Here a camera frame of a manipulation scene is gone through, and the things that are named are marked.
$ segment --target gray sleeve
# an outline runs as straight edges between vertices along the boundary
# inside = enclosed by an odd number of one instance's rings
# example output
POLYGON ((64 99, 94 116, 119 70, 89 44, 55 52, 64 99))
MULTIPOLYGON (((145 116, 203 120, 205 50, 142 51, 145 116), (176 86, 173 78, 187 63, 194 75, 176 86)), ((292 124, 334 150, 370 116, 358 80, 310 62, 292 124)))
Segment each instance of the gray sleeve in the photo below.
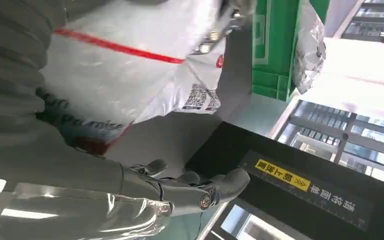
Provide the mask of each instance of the gray sleeve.
POLYGON ((119 163, 66 146, 36 119, 53 30, 66 20, 63 0, 0 0, 0 179, 119 193, 119 163))

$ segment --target cable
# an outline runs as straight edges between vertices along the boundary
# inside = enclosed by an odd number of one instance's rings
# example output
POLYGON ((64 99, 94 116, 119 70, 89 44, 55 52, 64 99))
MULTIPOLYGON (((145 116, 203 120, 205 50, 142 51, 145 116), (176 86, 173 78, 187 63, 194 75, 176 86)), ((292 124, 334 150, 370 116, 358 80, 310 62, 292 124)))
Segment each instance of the cable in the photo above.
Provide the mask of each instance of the cable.
POLYGON ((195 237, 195 240, 197 240, 198 237, 200 236, 201 228, 203 226, 203 213, 204 212, 201 212, 201 214, 199 215, 199 228, 198 228, 198 233, 197 233, 197 235, 195 237))

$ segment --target red stripe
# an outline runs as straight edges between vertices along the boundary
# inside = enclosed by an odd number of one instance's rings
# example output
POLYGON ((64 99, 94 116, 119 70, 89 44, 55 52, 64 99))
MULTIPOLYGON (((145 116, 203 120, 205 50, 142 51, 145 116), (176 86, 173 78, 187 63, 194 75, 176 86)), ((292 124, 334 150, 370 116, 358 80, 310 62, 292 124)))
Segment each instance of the red stripe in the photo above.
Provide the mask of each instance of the red stripe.
POLYGON ((153 59, 153 60, 158 60, 161 62, 166 62, 171 64, 182 64, 184 62, 184 59, 159 55, 156 53, 143 51, 143 50, 135 49, 128 46, 123 46, 118 43, 110 42, 110 41, 100 39, 98 37, 91 36, 81 32, 71 31, 67 29, 58 29, 58 30, 55 30, 55 33, 58 35, 76 39, 77 41, 80 41, 80 42, 100 46, 102 48, 111 49, 116 52, 130 54, 130 55, 134 55, 134 56, 138 56, 146 59, 153 59))

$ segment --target qr code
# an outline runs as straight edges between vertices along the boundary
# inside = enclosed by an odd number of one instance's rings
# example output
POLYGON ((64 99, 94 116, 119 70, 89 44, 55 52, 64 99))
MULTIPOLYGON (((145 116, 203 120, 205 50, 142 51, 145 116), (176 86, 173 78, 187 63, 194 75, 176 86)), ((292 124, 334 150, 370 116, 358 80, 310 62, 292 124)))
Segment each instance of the qr code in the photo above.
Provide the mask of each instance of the qr code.
POLYGON ((219 108, 220 107, 220 100, 216 95, 216 90, 208 90, 207 89, 206 93, 211 98, 211 101, 208 104, 208 108, 216 108, 216 109, 219 108))
POLYGON ((189 98, 184 104, 183 108, 196 108, 201 109, 207 100, 207 91, 204 87, 199 84, 193 84, 192 90, 190 91, 189 98))

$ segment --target yellow label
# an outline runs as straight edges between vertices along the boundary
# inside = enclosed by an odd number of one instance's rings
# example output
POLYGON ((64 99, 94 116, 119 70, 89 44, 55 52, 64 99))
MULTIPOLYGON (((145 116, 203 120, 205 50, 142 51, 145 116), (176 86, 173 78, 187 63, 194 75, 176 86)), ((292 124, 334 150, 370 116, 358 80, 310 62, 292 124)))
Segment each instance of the yellow label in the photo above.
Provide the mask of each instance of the yellow label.
POLYGON ((298 189, 301 189, 304 192, 307 192, 310 186, 310 181, 296 175, 295 173, 292 173, 290 171, 287 171, 281 167, 278 167, 268 161, 264 161, 260 159, 257 164, 255 165, 255 168, 257 168, 260 171, 265 172, 266 174, 269 174, 277 179, 280 179, 284 181, 287 184, 290 184, 298 189))

